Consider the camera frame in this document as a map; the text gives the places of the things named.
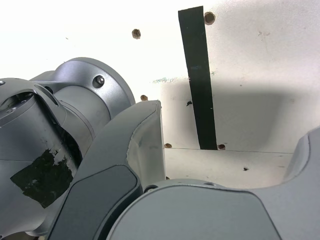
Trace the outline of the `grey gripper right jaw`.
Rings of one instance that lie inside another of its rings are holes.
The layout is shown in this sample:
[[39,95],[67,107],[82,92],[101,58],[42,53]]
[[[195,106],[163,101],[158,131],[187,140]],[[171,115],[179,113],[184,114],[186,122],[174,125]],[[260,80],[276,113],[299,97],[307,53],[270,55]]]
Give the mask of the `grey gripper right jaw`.
[[317,240],[320,130],[303,136],[282,183],[236,189],[168,184],[145,193],[116,220],[109,240]]

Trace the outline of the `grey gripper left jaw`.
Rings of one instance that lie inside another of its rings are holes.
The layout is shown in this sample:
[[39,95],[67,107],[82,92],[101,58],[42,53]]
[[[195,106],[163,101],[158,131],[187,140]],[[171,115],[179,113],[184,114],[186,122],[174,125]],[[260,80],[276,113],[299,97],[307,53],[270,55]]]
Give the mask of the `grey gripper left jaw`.
[[166,179],[162,106],[136,103],[97,135],[71,182],[49,240],[104,240],[144,189]]

